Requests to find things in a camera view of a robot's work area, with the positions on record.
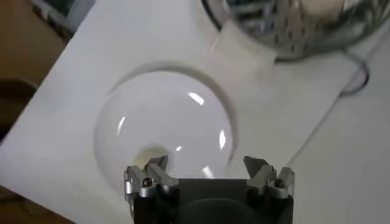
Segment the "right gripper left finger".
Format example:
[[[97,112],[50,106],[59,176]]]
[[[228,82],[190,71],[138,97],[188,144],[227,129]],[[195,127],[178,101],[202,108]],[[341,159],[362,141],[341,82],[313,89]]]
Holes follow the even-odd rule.
[[[131,203],[135,198],[153,197],[159,187],[164,194],[170,194],[179,186],[179,180],[169,176],[165,170],[168,156],[151,158],[143,169],[129,166],[124,171],[124,197]]]

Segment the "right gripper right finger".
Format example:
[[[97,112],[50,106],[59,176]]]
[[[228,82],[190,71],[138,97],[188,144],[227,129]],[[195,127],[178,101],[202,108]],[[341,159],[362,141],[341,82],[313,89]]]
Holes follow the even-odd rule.
[[[245,156],[243,162],[250,176],[246,184],[254,189],[257,195],[269,194],[281,200],[294,196],[295,173],[291,168],[283,167],[277,172],[264,159],[251,156]]]

